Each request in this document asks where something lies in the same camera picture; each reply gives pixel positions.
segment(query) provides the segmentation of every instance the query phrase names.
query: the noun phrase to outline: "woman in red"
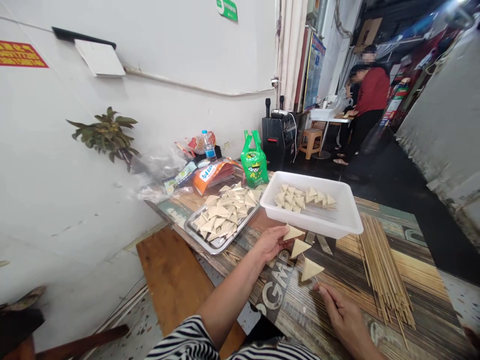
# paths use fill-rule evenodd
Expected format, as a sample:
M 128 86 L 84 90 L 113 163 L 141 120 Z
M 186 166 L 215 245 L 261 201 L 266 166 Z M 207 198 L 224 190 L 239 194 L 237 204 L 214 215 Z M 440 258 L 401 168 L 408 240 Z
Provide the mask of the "woman in red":
M 387 107 L 387 96 L 390 87 L 390 78 L 385 69 L 375 63 L 359 64 L 351 69 L 352 80 L 361 82 L 358 92 L 358 102 L 355 110 L 347 112 L 354 116 L 355 131 L 352 134 L 350 144 L 345 153 L 337 154 L 339 159 L 333 160 L 340 165 L 348 165 L 360 150 L 360 146 L 369 134 L 370 130 L 382 118 Z

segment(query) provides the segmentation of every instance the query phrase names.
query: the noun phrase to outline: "cartoon character print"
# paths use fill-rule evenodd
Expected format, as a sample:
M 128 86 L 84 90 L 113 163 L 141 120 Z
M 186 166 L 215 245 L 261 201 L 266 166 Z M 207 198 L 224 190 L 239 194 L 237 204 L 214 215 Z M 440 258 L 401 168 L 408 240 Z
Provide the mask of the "cartoon character print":
M 248 171 L 250 171 L 250 177 L 253 179 L 258 179 L 262 175 L 262 170 L 260 170 L 260 163 L 256 162 L 248 167 Z

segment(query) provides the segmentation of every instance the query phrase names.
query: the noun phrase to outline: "striped shirt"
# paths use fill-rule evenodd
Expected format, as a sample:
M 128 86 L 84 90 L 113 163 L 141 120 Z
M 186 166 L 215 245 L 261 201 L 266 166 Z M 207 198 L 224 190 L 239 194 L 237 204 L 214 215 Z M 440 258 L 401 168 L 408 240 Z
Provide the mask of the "striped shirt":
M 146 356 L 145 360 L 220 360 L 219 353 L 205 329 L 200 315 L 193 315 L 182 322 Z M 320 360 L 298 342 L 278 341 L 275 345 L 251 344 L 234 352 L 228 360 L 280 359 Z

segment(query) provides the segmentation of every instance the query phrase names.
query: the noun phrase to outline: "flip-flop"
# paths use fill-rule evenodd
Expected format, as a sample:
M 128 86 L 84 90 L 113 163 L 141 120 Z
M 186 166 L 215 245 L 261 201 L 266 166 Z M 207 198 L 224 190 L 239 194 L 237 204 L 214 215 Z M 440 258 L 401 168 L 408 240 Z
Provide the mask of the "flip-flop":
M 45 290 L 47 290 L 46 286 L 38 286 L 24 295 L 20 300 L 11 304 L 0 305 L 0 312 L 25 310 L 35 304 L 45 293 Z
M 343 161 L 342 159 L 335 159 L 333 160 L 335 164 L 343 165 L 343 166 L 348 166 L 348 162 Z

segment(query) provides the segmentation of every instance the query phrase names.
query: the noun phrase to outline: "cardboard box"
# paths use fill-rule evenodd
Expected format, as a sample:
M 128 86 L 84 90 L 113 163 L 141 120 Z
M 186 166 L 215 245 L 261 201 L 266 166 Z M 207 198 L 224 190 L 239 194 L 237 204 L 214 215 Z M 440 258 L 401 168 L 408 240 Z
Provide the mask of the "cardboard box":
M 377 36 L 381 22 L 382 17 L 365 20 L 360 31 L 360 36 L 358 37 L 358 41 L 356 42 L 355 49 L 360 47 L 365 48 L 366 46 L 374 43 L 375 36 Z

